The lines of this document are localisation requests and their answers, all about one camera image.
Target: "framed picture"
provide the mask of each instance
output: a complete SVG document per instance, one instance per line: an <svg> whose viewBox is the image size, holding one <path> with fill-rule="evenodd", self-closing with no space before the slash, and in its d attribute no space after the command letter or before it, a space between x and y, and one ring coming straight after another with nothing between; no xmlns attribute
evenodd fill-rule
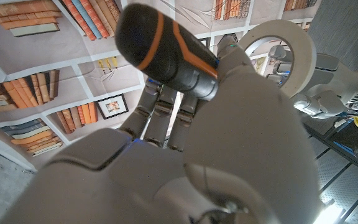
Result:
<svg viewBox="0 0 358 224"><path fill-rule="evenodd" d="M201 41L201 43L203 43L205 45L205 47L209 48L210 38L202 38L202 39L198 39L198 40Z"/></svg>
<svg viewBox="0 0 358 224"><path fill-rule="evenodd" d="M109 119L128 112L123 94L96 101L103 119Z"/></svg>

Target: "white ring light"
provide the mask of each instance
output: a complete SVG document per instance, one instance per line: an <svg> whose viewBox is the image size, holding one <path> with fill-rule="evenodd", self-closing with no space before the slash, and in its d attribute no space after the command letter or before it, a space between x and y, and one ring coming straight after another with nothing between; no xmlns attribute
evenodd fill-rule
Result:
<svg viewBox="0 0 358 224"><path fill-rule="evenodd" d="M284 40L293 54L290 75L281 86L284 94L291 98L308 84L316 66L316 47L303 29L285 20L264 22L248 31L238 46L249 56L261 44L277 38Z"/></svg>

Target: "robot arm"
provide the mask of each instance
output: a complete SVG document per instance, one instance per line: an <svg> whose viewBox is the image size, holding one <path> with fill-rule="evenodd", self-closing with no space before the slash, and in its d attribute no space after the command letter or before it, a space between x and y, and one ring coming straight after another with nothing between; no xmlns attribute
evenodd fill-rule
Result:
<svg viewBox="0 0 358 224"><path fill-rule="evenodd" d="M163 44L153 48L156 35ZM206 58L195 37L139 4L124 10L116 38L123 56L158 83L147 82L120 130L99 130L49 161L1 223L314 222L321 202L305 131L243 48L223 40L216 73L216 57ZM149 49L155 57L144 66L139 55ZM171 144L183 152L158 147L176 91L191 96L175 122L188 139Z"/></svg>
<svg viewBox="0 0 358 224"><path fill-rule="evenodd" d="M298 93L291 100L293 107L305 112L312 118L326 119L347 110L332 90L321 92L314 97Z"/></svg>

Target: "shelf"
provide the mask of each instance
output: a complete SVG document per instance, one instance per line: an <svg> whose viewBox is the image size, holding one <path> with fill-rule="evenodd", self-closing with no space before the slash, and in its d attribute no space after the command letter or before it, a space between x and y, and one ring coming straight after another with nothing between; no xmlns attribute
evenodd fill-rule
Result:
<svg viewBox="0 0 358 224"><path fill-rule="evenodd" d="M0 141L9 146L9 148L4 147L4 150L9 151L10 154L19 154L21 158L24 158L25 161L32 164L36 169L40 169L50 158L52 158L52 156L64 148L64 145L62 145L58 149L54 149L39 156L32 157L32 154L26 152L26 148L20 145L12 144L11 139L12 137L8 136L0 129Z"/></svg>
<svg viewBox="0 0 358 224"><path fill-rule="evenodd" d="M128 93L124 93L124 98L126 100L129 110L128 112L117 115L109 119L103 119L100 111L98 110L98 122L93 124L86 124L82 128L75 129L75 131L71 134L64 134L65 137L69 141L76 141L77 139L82 138L88 134L91 134L92 132L97 131L101 128L116 128L120 126L128 118L128 116L135 110L141 94L142 94L142 90L134 90ZM61 133L65 133L62 123L60 122L56 113L48 115L47 118L50 120L50 122L52 122L54 126L56 126L60 130Z"/></svg>
<svg viewBox="0 0 358 224"><path fill-rule="evenodd" d="M0 112L0 127L30 121L39 118L40 113L49 113L48 111L50 110L58 111L63 105L86 99L88 99L88 97L77 77L75 77L73 69L71 67L61 68L59 74L58 96L54 100L33 108Z"/></svg>
<svg viewBox="0 0 358 224"><path fill-rule="evenodd" d="M89 57L83 37L66 17L57 18L60 31L14 37L0 25L0 67L6 74L27 68Z"/></svg>
<svg viewBox="0 0 358 224"><path fill-rule="evenodd" d="M118 57L118 59L119 64L124 64L122 57ZM100 78L104 73L99 68L98 62L87 62L78 66L95 97L140 85L138 70L132 65L114 69L114 74L103 81Z"/></svg>

